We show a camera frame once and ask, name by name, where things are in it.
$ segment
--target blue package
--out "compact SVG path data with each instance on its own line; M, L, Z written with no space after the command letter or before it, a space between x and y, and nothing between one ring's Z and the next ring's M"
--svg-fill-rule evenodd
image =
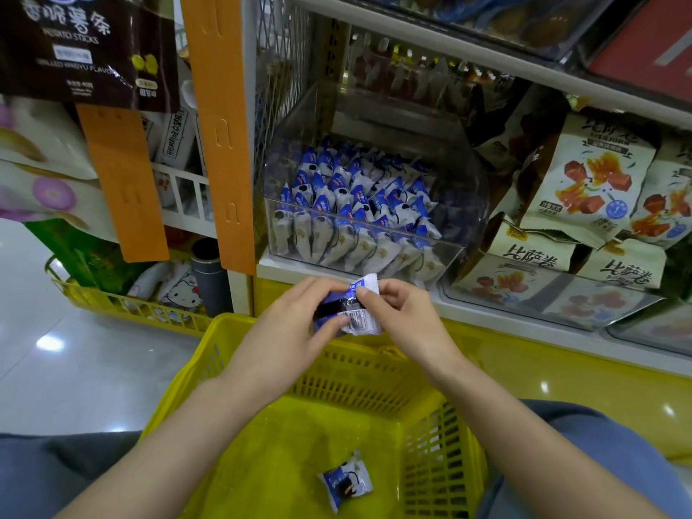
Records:
M348 315L350 322L341 331L351 335L379 335L380 324L368 313L368 310L360 304L356 298L358 287L368 288L378 295L377 275L371 273L355 281L346 291L332 291L317 306L313 315L313 328L317 333L330 319L337 315Z
M356 450L347 462L337 466L334 470L318 473L317 477L327 488L329 505L338 512L344 500L352 497L361 497L372 492L370 474L362 460L360 452Z

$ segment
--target snack bag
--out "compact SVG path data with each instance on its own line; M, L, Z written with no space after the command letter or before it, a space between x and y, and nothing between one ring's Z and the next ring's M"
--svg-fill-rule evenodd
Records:
M635 289L658 288L666 267L666 252L634 239L608 242L589 256L578 277Z
M378 295L380 294L377 275L374 273L355 281L346 291L332 291L320 302L312 317L315 333L329 319L343 314L348 315L350 322L341 329L339 335L343 333L350 333L355 336L380 334L380 324L356 298L356 289L361 286L374 291Z
M351 497L361 497L372 492L372 482L370 474L363 461L360 460L360 452L353 452L347 462L337 466L334 470L318 473L317 477L327 488L329 505L338 512L344 499Z
M558 230L600 248L627 227L654 148L626 129L569 114L526 160L524 230Z
M548 287L558 277L550 270L569 269L576 244L524 232L506 217L493 222L497 219L501 223L490 248L485 254L476 252L455 288L503 305L515 304Z
M664 140L630 219L632 235L670 248L692 229L692 140Z

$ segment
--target forearm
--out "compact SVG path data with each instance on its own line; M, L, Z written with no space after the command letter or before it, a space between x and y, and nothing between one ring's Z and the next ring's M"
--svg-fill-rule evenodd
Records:
M255 409L225 378L200 385L150 436L87 488L59 519L177 517Z
M538 517L666 517L461 354L431 371L433 382Z

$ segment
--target hand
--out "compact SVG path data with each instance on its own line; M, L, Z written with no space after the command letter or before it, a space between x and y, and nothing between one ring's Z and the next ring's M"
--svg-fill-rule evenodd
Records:
M312 315L330 291L346 291L334 279L308 277L289 289L257 319L235 350L222 376L234 396L247 400L254 412L286 393L315 361L324 346L349 322L334 317L310 337Z
M378 284L379 295L361 287L356 296L407 357L431 376L438 366L463 358L427 291L396 279L380 280Z

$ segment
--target grey cylinder container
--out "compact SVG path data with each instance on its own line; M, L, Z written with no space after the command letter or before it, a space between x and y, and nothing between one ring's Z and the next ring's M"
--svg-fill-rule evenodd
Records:
M192 244L192 272L207 315L215 317L233 313L229 275L221 267L216 239L204 238Z

